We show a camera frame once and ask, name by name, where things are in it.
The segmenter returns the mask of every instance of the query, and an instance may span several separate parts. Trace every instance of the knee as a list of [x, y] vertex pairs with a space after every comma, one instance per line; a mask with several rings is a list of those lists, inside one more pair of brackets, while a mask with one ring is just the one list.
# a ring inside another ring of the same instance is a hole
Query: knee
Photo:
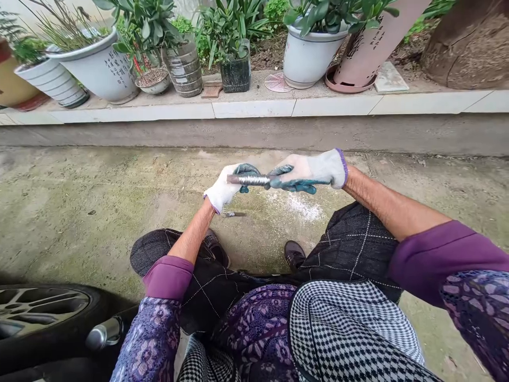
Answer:
[[130, 262], [133, 270], [145, 276], [152, 265], [170, 250], [170, 242], [164, 229], [144, 234], [135, 241], [131, 250]]

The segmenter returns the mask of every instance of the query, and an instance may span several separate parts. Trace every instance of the hand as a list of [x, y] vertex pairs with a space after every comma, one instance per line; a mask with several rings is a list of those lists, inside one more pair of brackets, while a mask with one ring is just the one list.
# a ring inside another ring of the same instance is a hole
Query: hand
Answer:
[[286, 191], [305, 191], [315, 194], [316, 184], [330, 184], [340, 189], [346, 183], [348, 169], [340, 149], [326, 151], [315, 157], [292, 154], [276, 166], [269, 175], [277, 176], [265, 189], [282, 188]]
[[216, 183], [203, 193], [203, 198], [208, 197], [212, 207], [216, 210], [217, 214], [221, 214], [223, 206], [232, 201], [233, 196], [240, 191], [241, 194], [249, 192], [247, 186], [234, 185], [226, 182], [227, 175], [260, 175], [260, 171], [255, 166], [248, 163], [237, 163], [226, 166], [219, 174]]

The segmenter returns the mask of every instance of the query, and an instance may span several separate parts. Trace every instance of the white tile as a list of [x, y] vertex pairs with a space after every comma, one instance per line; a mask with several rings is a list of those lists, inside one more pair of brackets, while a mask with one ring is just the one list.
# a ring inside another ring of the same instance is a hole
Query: white tile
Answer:
[[61, 110], [50, 111], [49, 113], [62, 123], [88, 123], [100, 122], [96, 113], [100, 110]]
[[509, 112], [509, 90], [494, 90], [465, 112]]
[[213, 102], [216, 118], [291, 117], [295, 100]]
[[62, 122], [48, 111], [27, 111], [9, 114], [18, 125], [61, 125]]
[[376, 114], [458, 114], [485, 97], [487, 91], [458, 91], [421, 94], [387, 94], [374, 107]]
[[183, 105], [134, 106], [96, 110], [76, 110], [72, 114], [65, 111], [53, 112], [64, 123], [84, 122], [126, 122], [161, 119], [213, 119], [214, 111], [210, 103], [188, 103]]
[[292, 117], [368, 115], [383, 95], [298, 99]]
[[385, 61], [376, 75], [375, 89], [378, 93], [410, 89], [390, 61]]
[[16, 121], [14, 121], [9, 115], [7, 114], [0, 114], [0, 125], [2, 126], [12, 126], [12, 125], [19, 125]]

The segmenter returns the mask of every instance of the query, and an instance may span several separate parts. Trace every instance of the tree trunk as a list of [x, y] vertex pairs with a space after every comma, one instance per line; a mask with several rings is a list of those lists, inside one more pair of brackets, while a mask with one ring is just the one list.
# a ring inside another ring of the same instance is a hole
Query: tree trunk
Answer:
[[448, 88], [509, 88], [509, 0], [458, 0], [420, 63]]

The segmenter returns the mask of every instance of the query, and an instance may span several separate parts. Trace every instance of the checkered fabric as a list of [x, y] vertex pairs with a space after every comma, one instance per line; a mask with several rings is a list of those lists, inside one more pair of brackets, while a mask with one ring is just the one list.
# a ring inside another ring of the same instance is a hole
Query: checkered fabric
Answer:
[[214, 346], [205, 346], [196, 334], [189, 337], [186, 356], [180, 368], [178, 382], [240, 381], [233, 359]]
[[[139, 238], [130, 258], [135, 272], [144, 276], [180, 235], [179, 231], [159, 229]], [[357, 202], [334, 213], [315, 249], [293, 274], [277, 277], [240, 274], [223, 267], [202, 244], [182, 304], [182, 330], [188, 334], [211, 332], [242, 296], [270, 283], [298, 287], [317, 279], [370, 280], [389, 300], [398, 303], [402, 290], [387, 278], [389, 261], [397, 245], [381, 221]]]
[[301, 381], [440, 380], [403, 312], [369, 281], [302, 285], [288, 324]]

